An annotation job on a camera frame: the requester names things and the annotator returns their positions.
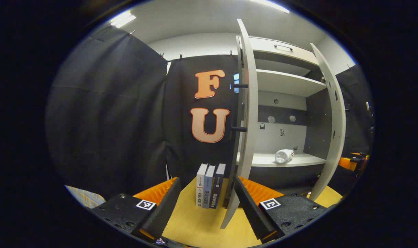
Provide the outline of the white cabinet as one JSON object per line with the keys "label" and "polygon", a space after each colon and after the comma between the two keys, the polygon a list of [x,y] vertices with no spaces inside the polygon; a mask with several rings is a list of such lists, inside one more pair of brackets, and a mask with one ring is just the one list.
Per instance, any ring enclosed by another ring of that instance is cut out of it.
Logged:
{"label": "white cabinet", "polygon": [[[256,69],[283,72],[309,78],[325,84],[313,49],[281,41],[250,37]],[[237,48],[241,37],[236,37]],[[293,52],[275,49],[275,44],[292,47]],[[244,127],[242,113],[239,124]],[[332,129],[331,104],[326,89],[301,97],[258,89],[258,135],[254,153],[276,154],[281,149],[292,149],[294,154],[307,153],[326,160]],[[238,155],[242,146],[238,138]],[[272,187],[282,193],[311,193],[324,164],[300,167],[251,167],[249,179]]]}

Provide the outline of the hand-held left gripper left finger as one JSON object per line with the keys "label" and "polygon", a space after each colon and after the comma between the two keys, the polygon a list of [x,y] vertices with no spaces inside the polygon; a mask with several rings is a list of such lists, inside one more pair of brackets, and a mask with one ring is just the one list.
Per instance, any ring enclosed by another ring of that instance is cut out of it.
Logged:
{"label": "hand-held left gripper left finger", "polygon": [[120,193],[91,212],[124,233],[154,243],[161,238],[181,192],[174,177],[135,195]]}

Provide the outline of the white cabinet door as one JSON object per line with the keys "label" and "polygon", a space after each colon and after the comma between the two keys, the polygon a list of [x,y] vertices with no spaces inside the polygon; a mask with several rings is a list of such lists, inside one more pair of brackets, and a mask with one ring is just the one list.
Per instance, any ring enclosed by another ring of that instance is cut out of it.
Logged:
{"label": "white cabinet door", "polygon": [[240,66],[240,84],[249,84],[249,88],[240,88],[240,94],[243,96],[242,103],[244,104],[243,123],[247,128],[247,132],[242,133],[242,146],[239,152],[240,159],[237,164],[237,154],[233,154],[233,162],[231,166],[231,174],[229,177],[229,184],[226,193],[230,193],[229,203],[227,205],[226,213],[221,229],[225,229],[231,219],[233,218],[238,205],[239,198],[235,191],[230,188],[233,179],[236,176],[241,176],[248,179],[252,167],[252,159],[254,154],[255,143],[258,135],[258,79],[255,57],[251,45],[251,38],[245,28],[242,19],[237,19],[240,28],[241,45],[238,46],[238,59]]}
{"label": "white cabinet door", "polygon": [[332,112],[332,129],[330,134],[331,140],[329,151],[321,175],[312,188],[309,197],[310,200],[315,201],[327,187],[338,167],[338,162],[340,161],[345,142],[346,111],[342,91],[335,73],[332,72],[330,64],[319,49],[313,43],[310,45],[318,61],[318,66],[325,78]]}

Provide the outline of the light blue book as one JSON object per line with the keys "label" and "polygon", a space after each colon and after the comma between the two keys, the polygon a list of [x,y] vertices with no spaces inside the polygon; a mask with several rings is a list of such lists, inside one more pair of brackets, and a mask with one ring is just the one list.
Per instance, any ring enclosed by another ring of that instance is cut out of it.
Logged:
{"label": "light blue book", "polygon": [[204,176],[204,185],[203,185],[203,198],[202,198],[202,208],[209,208],[209,198],[211,195],[213,176],[215,173],[216,166],[209,164],[207,167],[206,174]]}

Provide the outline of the white plastic bottle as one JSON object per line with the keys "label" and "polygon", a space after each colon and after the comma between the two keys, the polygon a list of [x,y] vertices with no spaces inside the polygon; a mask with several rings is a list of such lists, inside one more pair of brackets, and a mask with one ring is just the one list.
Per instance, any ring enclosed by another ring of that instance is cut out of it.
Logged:
{"label": "white plastic bottle", "polygon": [[274,158],[276,164],[285,164],[290,162],[294,157],[294,150],[292,149],[281,149],[276,152]]}

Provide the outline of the light checkered cloth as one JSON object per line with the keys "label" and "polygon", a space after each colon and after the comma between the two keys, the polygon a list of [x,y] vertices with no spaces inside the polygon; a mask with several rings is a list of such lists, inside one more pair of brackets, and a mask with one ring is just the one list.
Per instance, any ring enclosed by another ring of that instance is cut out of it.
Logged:
{"label": "light checkered cloth", "polygon": [[84,207],[95,208],[105,203],[106,200],[96,193],[65,185],[70,194]]}

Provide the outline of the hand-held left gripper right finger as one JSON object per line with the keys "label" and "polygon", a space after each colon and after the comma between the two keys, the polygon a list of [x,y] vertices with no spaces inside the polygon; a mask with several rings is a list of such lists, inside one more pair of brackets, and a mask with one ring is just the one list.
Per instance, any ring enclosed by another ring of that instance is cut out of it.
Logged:
{"label": "hand-held left gripper right finger", "polygon": [[236,176],[234,189],[257,239],[267,243],[299,231],[321,216],[326,207],[298,193],[282,194]]}

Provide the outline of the navy book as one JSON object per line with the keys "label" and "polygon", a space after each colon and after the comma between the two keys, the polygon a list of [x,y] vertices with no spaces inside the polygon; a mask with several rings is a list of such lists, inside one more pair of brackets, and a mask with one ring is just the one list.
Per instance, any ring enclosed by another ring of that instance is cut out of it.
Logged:
{"label": "navy book", "polygon": [[211,197],[209,201],[209,208],[216,209],[218,205],[218,201],[221,194],[221,188],[224,179],[226,164],[220,163],[217,165],[216,170],[213,175],[213,182],[212,182],[212,189],[211,189]]}

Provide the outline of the white cabinet shelf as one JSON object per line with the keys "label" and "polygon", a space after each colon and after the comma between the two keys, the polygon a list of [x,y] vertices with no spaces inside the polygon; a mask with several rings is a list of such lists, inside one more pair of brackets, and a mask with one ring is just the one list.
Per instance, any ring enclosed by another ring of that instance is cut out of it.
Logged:
{"label": "white cabinet shelf", "polygon": [[275,154],[254,153],[252,159],[253,167],[300,167],[308,165],[324,164],[326,160],[307,153],[297,153],[293,159],[284,164],[277,164]]}
{"label": "white cabinet shelf", "polygon": [[326,89],[326,85],[306,77],[257,69],[258,89],[301,97],[310,97]]}

